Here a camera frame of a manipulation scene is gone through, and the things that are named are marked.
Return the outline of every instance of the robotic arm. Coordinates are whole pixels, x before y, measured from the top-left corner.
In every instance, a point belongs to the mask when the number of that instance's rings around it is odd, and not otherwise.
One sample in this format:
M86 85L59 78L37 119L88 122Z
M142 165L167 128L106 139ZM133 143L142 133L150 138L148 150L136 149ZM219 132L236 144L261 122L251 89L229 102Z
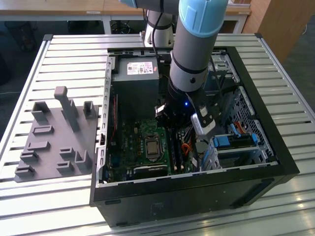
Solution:
M207 104L202 84L208 74L208 63L224 21L228 0L120 0L120 2L131 7L179 15L176 43L171 53L168 93L165 106L160 107L157 113L161 113L165 107L172 113L175 111L181 113L183 109L187 109L184 106L189 104L195 111L191 121L197 135L206 136L215 127L215 108ZM156 16L149 18L151 21L155 19ZM166 23L160 20L158 26Z
M147 24L145 28L143 41L145 47L152 47L153 45L153 31L154 41L156 47L173 47L174 32L173 32L173 15L157 11L147 11Z

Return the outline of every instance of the black cable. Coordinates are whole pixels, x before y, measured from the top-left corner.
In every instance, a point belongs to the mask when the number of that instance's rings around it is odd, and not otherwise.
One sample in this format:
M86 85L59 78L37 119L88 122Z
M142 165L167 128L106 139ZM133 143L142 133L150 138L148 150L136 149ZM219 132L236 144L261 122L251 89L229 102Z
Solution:
M164 0L159 0L160 12L164 12Z
M192 135L192 132L193 132L193 127L191 126L191 127L188 129L186 135L184 136L184 143L188 143L188 141L189 141L189 139L190 139L190 137L191 137L191 135Z
M198 172L200 163L199 163L199 156L198 156L198 152L197 152L197 148L196 148L195 132L193 132L191 135L192 135L191 136L192 154L193 154L193 158L197 161L197 166L196 167L195 167L194 164L192 165L192 167L193 167L192 171L193 172Z
M222 95L225 95L226 93L234 92L238 87L239 87L238 85L234 85L231 87L224 88L224 89L222 89L221 93L222 93ZM212 97L211 106L213 106L216 103L219 96L220 96L220 93L217 93L216 95L214 95Z
M200 140L201 142L204 142L204 143L206 143L206 144L209 144L209 142L207 141L207 140Z
M218 85L218 88L219 88L219 94L220 94L220 97L222 98L222 91L221 91L221 87L220 87L220 82L219 82L219 79L218 79L217 70L216 70L215 64L213 62L212 56L210 57L210 62L211 62L213 73L215 75L215 79L216 79L216 82L217 82L217 85Z
M153 50L154 50L154 52L155 52L157 58L158 58L158 53L157 53L157 49L156 49L156 43L155 43L154 35L155 35L155 33L156 33L156 29L157 29L158 23L159 23L159 21L160 21L162 15L163 15L163 13L161 12L161 14L159 15L159 17L158 17L158 19L157 19L157 22L156 22L156 24L155 24L155 26L154 26L154 28L153 28L153 31L152 31Z
M120 22L118 24L117 22L115 22L115 23L111 24L111 28L113 28L114 26L116 26L116 28L112 29L112 32L114 34L119 34L119 33L129 34L132 31L134 31L127 23Z
M143 20L144 20L144 21L146 21L146 17L145 17L144 9L142 9L142 13L143 13Z
M34 24L32 30L37 30L37 29L38 29L38 27L37 27L37 21L35 21L35 24Z

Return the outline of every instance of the blue drive bracket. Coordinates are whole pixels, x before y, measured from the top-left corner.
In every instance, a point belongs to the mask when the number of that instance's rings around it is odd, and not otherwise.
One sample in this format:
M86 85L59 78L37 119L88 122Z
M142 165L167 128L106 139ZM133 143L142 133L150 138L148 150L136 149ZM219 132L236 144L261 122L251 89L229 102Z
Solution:
M252 140L256 145L258 144L258 137L256 134L252 134Z
M230 146L230 141L228 140L228 136L217 136L213 138L213 143L216 148L218 147L227 147Z
M233 132L237 135L237 137L240 138L240 137L241 137L241 134L236 130L234 124L231 124L231 128L232 128Z

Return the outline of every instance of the power supply label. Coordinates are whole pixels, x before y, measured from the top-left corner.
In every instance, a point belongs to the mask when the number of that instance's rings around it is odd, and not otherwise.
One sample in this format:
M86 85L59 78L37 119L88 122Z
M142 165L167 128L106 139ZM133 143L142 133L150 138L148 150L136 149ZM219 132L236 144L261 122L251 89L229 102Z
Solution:
M127 75L153 74L152 62L131 62L127 67Z

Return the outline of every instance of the slatted table surface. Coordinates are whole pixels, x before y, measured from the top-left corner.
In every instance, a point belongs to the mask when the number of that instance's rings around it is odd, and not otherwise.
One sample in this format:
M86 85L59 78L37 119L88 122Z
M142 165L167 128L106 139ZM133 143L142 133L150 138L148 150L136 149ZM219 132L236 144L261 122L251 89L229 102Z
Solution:
M54 89L67 86L77 106L92 100L101 113L107 48L143 46L138 35L54 36L43 41L0 143L0 235L315 233L313 112L264 40L252 34L222 34L216 45L237 48L300 175L249 207L113 229L97 208L89 207L91 175L15 183L14 171L31 129L34 102L45 100L49 107L59 107L53 99Z

